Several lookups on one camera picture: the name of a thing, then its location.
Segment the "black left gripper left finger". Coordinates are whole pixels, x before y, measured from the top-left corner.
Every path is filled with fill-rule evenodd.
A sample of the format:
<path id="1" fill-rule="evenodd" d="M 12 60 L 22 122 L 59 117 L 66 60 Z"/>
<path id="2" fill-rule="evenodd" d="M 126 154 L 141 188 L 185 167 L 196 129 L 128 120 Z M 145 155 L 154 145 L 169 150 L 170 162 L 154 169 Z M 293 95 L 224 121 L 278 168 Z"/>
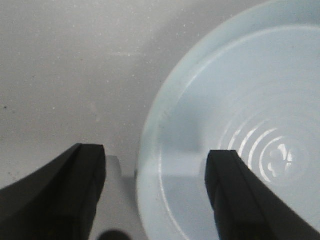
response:
<path id="1" fill-rule="evenodd" d="M 0 191 L 3 240 L 87 240 L 106 181 L 106 151 L 75 144 Z"/>

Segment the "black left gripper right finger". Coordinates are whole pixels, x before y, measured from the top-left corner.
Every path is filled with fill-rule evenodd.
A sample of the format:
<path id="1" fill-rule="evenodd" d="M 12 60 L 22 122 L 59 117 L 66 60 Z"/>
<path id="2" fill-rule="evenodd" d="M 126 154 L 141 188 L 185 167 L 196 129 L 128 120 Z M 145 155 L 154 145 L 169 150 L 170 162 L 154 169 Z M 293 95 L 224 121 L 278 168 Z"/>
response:
<path id="1" fill-rule="evenodd" d="M 235 150 L 211 150 L 205 187 L 221 240 L 318 240 L 320 233 L 275 195 Z"/>

